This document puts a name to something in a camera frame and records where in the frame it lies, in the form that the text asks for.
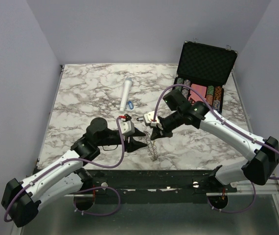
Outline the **large metal keyring disc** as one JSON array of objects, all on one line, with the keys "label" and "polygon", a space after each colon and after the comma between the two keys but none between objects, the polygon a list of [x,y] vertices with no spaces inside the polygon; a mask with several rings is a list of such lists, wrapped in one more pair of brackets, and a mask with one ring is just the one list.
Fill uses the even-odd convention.
[{"label": "large metal keyring disc", "polygon": [[159,158],[155,141],[151,140],[151,134],[149,133],[148,129],[143,130],[143,133],[145,134],[143,140],[147,144],[148,155],[151,161],[155,162]]}]

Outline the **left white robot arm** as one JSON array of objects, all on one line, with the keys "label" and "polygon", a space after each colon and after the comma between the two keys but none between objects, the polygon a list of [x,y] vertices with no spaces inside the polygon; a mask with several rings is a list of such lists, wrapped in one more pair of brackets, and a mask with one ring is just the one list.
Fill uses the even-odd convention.
[{"label": "left white robot arm", "polygon": [[4,221],[23,227],[36,217],[41,208],[55,199],[69,193],[93,191],[90,175],[83,167],[92,164],[113,169],[124,159],[121,157],[114,165],[95,163],[101,146],[121,146],[123,154],[147,146],[135,140],[136,137],[144,137],[145,133],[134,126],[129,116],[119,116],[116,124],[117,129],[111,130],[106,119],[94,118],[85,134],[59,159],[21,181],[16,178],[8,181],[1,200],[5,209]]}]

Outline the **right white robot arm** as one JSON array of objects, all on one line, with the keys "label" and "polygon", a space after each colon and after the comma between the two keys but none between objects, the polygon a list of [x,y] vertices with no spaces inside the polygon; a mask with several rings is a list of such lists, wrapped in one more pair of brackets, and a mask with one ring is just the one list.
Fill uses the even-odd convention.
[{"label": "right white robot arm", "polygon": [[241,162],[214,169],[208,179],[212,191],[218,192],[230,183],[245,180],[262,186],[270,179],[279,164],[277,139],[264,139],[228,122],[218,112],[211,111],[204,102],[191,104],[178,90],[172,90],[163,100],[172,114],[162,118],[151,111],[143,116],[145,125],[153,130],[152,140],[170,138],[174,129],[181,125],[192,125],[215,135],[245,157]]}]

